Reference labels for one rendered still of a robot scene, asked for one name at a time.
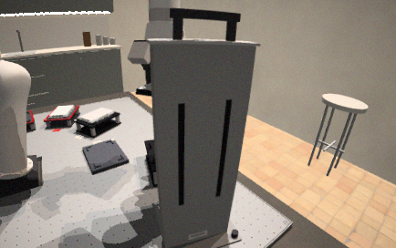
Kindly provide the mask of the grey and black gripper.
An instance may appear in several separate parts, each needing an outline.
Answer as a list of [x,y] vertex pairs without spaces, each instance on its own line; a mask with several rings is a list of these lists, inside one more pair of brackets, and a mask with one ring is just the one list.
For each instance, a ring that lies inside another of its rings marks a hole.
[[[146,25],[145,39],[172,39],[173,21],[149,21]],[[151,64],[151,61],[150,61]],[[151,83],[150,64],[141,64],[145,70],[146,84]]]

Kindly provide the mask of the black cylindrical knob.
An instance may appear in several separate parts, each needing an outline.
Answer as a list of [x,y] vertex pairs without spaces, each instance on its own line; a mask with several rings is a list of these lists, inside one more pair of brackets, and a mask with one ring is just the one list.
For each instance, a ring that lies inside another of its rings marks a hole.
[[233,230],[232,230],[232,233],[231,233],[231,236],[232,236],[233,238],[236,238],[236,237],[238,236],[238,231],[237,231],[236,229],[233,229]]

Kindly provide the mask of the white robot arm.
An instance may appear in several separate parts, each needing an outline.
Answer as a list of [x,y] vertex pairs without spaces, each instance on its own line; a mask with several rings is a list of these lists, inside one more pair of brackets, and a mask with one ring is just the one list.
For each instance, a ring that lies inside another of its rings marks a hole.
[[[180,0],[149,0],[149,21],[173,21],[170,8]],[[127,59],[132,64],[150,63],[150,44],[134,40]],[[26,104],[31,77],[18,64],[1,60],[0,52],[0,180],[22,177],[33,169],[27,157]]]

